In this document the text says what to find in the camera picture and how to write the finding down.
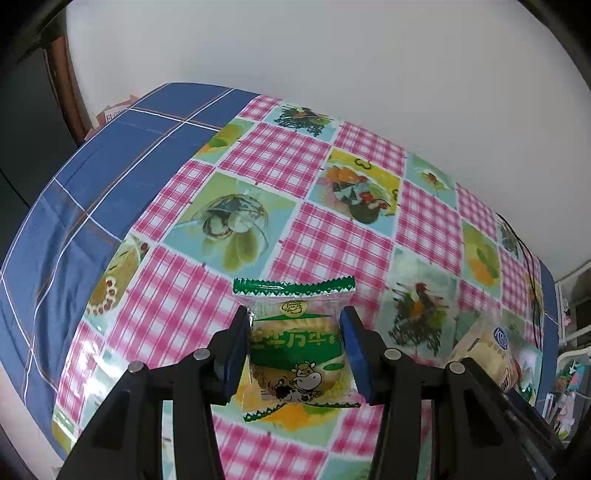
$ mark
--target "black cable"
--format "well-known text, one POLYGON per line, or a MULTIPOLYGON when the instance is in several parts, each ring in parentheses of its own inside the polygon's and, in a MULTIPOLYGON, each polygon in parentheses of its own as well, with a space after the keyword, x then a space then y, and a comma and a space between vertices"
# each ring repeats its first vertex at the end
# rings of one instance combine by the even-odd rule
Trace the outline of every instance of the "black cable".
POLYGON ((530 262, 531 262, 531 268, 532 268, 532 270, 534 268, 534 256, 530 252, 530 249, 527 248, 527 245, 523 242, 523 240, 521 238, 519 238, 519 236, 517 235, 517 233, 515 233, 515 230, 513 230, 513 227, 505 219, 505 217, 503 217, 500 213, 497 213, 497 215, 499 216, 499 218, 501 218, 501 220, 503 220, 503 222, 505 222, 506 226, 509 227, 509 229, 513 233, 514 237, 517 239, 517 242, 519 243, 519 247, 521 248, 521 252, 523 253, 523 257, 524 257, 524 260, 525 260, 525 266, 527 268, 527 275, 528 275, 529 280, 530 280, 531 291, 532 291, 532 293, 534 295, 534 305, 533 305, 533 312, 532 312, 532 316, 533 316, 532 322, 534 324, 534 342, 535 342, 536 348, 538 348, 539 350, 541 350, 541 348, 540 348, 540 344, 542 343, 542 338, 541 338, 542 328, 541 328, 541 320, 540 320, 540 317, 541 317, 541 306, 540 306, 540 301, 538 300, 538 294, 537 294, 537 291, 536 291, 536 288, 535 288, 534 277, 532 276, 531 270, 530 270, 530 262), (527 250, 527 253, 530 256, 529 258, 525 254, 525 250, 527 250), (538 338, 537 338, 537 335, 535 333, 535 327, 536 326, 540 330, 540 344, 538 344, 538 338))
POLYGON ((18 193, 18 190, 16 189, 16 187, 12 184, 12 182, 10 180, 8 180, 8 177, 6 176, 6 174, 4 173, 4 171, 0 168, 0 175, 2 175, 2 177, 4 178, 4 180, 6 180, 6 183, 8 183, 8 186, 11 188, 11 190, 17 194, 17 196, 22 200, 22 202, 27 205, 27 208, 30 210, 31 206, 27 203, 27 201, 22 197, 22 195, 20 193, 18 193))

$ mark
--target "cow logo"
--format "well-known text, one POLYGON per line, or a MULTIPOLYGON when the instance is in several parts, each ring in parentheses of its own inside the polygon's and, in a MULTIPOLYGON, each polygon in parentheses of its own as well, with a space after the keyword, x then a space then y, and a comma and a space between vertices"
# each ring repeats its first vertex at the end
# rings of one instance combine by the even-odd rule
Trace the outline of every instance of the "cow logo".
POLYGON ((281 311, 288 317, 297 318, 306 312, 305 300, 289 300, 281 304, 281 311))
POLYGON ((495 328, 495 331, 492 333, 492 336, 495 338, 496 342, 501 346, 503 350, 507 350, 509 346, 509 340, 507 339, 507 335, 503 332, 501 327, 495 328))
POLYGON ((322 393, 316 390, 322 383, 322 375, 314 371, 315 362, 303 361, 296 364, 291 371, 295 377, 287 382, 287 377, 280 378, 275 385, 268 383, 270 390, 283 402, 309 402, 318 398, 322 393))

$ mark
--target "packaged bread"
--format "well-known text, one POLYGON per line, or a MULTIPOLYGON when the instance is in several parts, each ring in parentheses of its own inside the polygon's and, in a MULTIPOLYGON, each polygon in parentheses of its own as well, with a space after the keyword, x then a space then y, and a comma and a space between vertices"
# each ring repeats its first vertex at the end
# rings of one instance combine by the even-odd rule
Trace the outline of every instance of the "packaged bread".
POLYGON ((349 401, 352 375, 339 331, 353 277, 311 285, 238 279, 233 290, 251 312, 248 365, 262 403, 358 406, 349 401))
POLYGON ((466 357, 473 358, 502 391, 517 382, 516 362, 493 301, 454 347, 449 361, 459 362, 466 357))

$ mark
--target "metal screw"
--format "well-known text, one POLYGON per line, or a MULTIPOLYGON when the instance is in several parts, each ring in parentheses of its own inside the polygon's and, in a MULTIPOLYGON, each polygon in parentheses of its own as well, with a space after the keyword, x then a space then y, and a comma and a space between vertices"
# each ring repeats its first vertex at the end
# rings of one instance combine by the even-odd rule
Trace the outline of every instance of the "metal screw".
POLYGON ((466 367, 464 367, 460 362, 452 362, 449 364, 449 370, 451 370, 452 373, 461 375, 466 371, 466 367))
POLYGON ((144 367, 144 363, 139 361, 139 360, 134 360, 133 362, 131 362, 128 366, 127 366, 127 370, 129 371, 129 373, 132 374, 136 374, 137 372, 139 372, 140 370, 142 370, 144 367))
POLYGON ((206 348, 198 348, 193 352, 193 358, 195 360, 206 360, 211 355, 211 352, 206 348))
POLYGON ((388 360, 400 360, 402 353, 396 348, 386 348, 384 351, 384 357, 388 360))

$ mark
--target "pink checkered pattern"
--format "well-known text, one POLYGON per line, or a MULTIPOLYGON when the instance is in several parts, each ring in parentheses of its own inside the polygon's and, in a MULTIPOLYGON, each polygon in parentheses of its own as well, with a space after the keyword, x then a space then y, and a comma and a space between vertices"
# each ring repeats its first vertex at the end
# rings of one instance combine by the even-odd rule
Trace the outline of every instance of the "pink checkered pattern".
POLYGON ((492 210, 464 187, 456 185, 456 190, 460 215, 496 242, 495 216, 492 210))
POLYGON ((366 325, 373 323, 394 247, 390 240, 304 202, 280 244, 270 280, 314 283, 354 275, 352 303, 366 325))
POLYGON ((175 173, 156 198, 148 205, 132 229, 159 241, 164 232, 177 219, 195 192, 213 173, 211 165, 189 160, 175 173))
POLYGON ((459 275, 462 229, 457 212, 406 180, 398 209, 396 242, 459 275))
MULTIPOLYGON (((370 407, 367 404, 348 410, 330 450, 337 453, 372 456, 378 441, 383 412, 383 406, 370 407)), ((431 402, 424 400, 421 402, 421 444, 430 431, 431 402)))
POLYGON ((238 116, 256 121, 263 120, 275 106, 279 105, 279 102, 281 100, 259 95, 248 102, 248 105, 241 110, 238 116))
POLYGON ((275 125, 258 124, 220 168, 304 198, 330 145, 275 125))
POLYGON ((335 139, 335 147, 363 157, 399 177, 404 175, 404 149, 368 132, 365 128, 345 122, 335 139))
POLYGON ((527 266, 530 266, 530 272, 534 277, 536 283, 541 284, 541 270, 540 270, 540 259, 535 255, 530 256, 527 250, 525 251, 525 255, 523 257, 523 267, 527 272, 527 266))
POLYGON ((269 432, 213 417, 226 479, 315 480, 328 456, 325 450, 291 443, 269 432))
MULTIPOLYGON (((484 290, 476 288, 464 280, 460 280, 460 294, 457 298, 457 306, 462 310, 486 310, 491 298, 484 290)), ((498 310, 501 309, 501 304, 496 300, 495 305, 498 310)))
POLYGON ((144 262, 107 344, 124 358, 155 368, 207 346, 231 322, 238 303, 228 280, 162 246, 144 262))
POLYGON ((501 255, 501 273, 503 276, 502 303, 521 317, 527 316, 528 291, 525 286, 523 266, 505 252, 499 249, 501 255))
POLYGON ((81 320, 74 334, 72 345, 66 357, 57 390, 57 404, 79 423, 86 394, 86 381, 95 371, 95 358, 103 349, 103 339, 84 320, 81 320))
POLYGON ((535 341, 537 340, 538 341, 538 348, 540 350, 542 350, 542 345, 544 342, 544 331, 543 331, 543 329, 540 329, 540 327, 538 327, 538 326, 534 327, 534 324, 528 320, 525 321, 525 333, 523 335, 523 338, 525 339, 526 342, 529 342, 532 345, 535 345, 535 341))

